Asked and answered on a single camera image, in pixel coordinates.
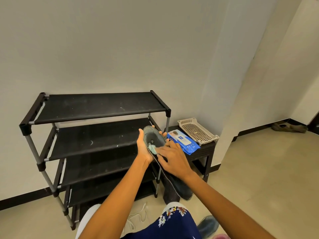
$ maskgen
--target plastic basket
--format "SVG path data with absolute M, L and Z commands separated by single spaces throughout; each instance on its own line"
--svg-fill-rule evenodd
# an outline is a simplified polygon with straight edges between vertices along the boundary
M 219 136 L 213 135 L 202 125 L 200 125 L 195 118 L 189 118 L 178 121 L 179 127 L 199 146 L 217 140 Z

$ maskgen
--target blue wet wipes pack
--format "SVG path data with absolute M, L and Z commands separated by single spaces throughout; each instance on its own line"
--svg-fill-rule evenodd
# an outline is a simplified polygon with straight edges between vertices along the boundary
M 174 143 L 179 143 L 183 151 L 188 155 L 191 155 L 193 152 L 200 148 L 200 146 L 193 139 L 186 136 L 184 133 L 177 129 L 170 131 L 167 134 L 167 138 L 173 140 Z

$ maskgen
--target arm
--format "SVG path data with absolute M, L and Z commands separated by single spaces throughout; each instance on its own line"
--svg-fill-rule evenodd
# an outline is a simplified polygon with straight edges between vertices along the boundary
M 232 239 L 274 239 L 265 229 L 232 202 L 205 183 L 189 166 L 180 145 L 169 141 L 165 147 L 156 149 L 159 162 L 171 174 L 183 180 L 206 206 Z
M 139 132 L 137 157 L 120 183 L 90 218 L 79 239 L 120 238 L 144 173 L 153 160 L 144 144 L 143 130 L 139 129 Z

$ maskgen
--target shoe rack shelf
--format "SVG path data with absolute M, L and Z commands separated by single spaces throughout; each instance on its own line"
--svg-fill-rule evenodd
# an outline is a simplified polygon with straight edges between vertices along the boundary
M 39 171 L 53 196 L 75 229 L 76 210 L 92 201 L 104 200 L 124 177 L 137 155 L 138 129 L 154 125 L 152 112 L 165 112 L 168 131 L 171 109 L 150 92 L 38 95 L 19 127 L 36 159 Z M 148 113 L 147 118 L 58 128 L 56 123 Z M 52 129 L 39 154 L 31 138 L 32 126 L 52 124 Z M 59 160 L 54 181 L 46 173 L 46 162 Z M 136 199 L 154 194 L 160 172 L 150 166 L 142 180 Z M 64 202 L 59 197 L 66 191 Z

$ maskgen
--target shoelace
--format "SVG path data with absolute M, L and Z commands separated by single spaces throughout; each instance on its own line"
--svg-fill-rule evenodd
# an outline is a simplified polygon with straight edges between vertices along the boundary
M 141 213 L 144 209 L 145 209 L 146 215 L 145 215 L 145 219 L 142 220 L 142 217 L 141 217 L 141 215 L 140 215 L 139 213 Z M 138 215 L 138 216 L 140 217 L 140 222 L 142 222 L 142 223 L 145 222 L 145 220 L 146 220 L 146 218 L 147 218 L 146 203 L 144 203 L 143 208 L 142 208 L 139 212 L 137 212 L 137 213 L 135 213 L 135 214 L 132 214 L 132 215 L 129 215 L 129 217 L 127 218 L 126 222 L 129 223 L 131 230 L 135 230 L 135 226 L 134 226 L 133 222 L 131 221 L 131 219 L 132 219 L 134 216 L 136 216 L 136 215 Z M 125 226 L 124 226 L 124 228 L 123 228 L 121 237 L 123 237 L 124 234 L 125 234 Z

